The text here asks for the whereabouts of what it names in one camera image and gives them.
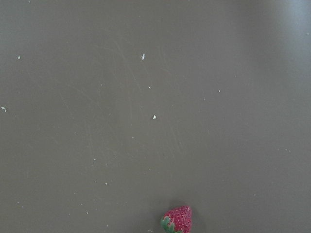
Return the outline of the red strawberry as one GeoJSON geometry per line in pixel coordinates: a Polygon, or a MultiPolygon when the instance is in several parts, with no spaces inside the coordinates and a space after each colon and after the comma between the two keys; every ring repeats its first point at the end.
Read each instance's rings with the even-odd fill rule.
{"type": "Polygon", "coordinates": [[[184,205],[168,210],[160,220],[166,233],[190,233],[192,227],[192,209],[184,205]]]}

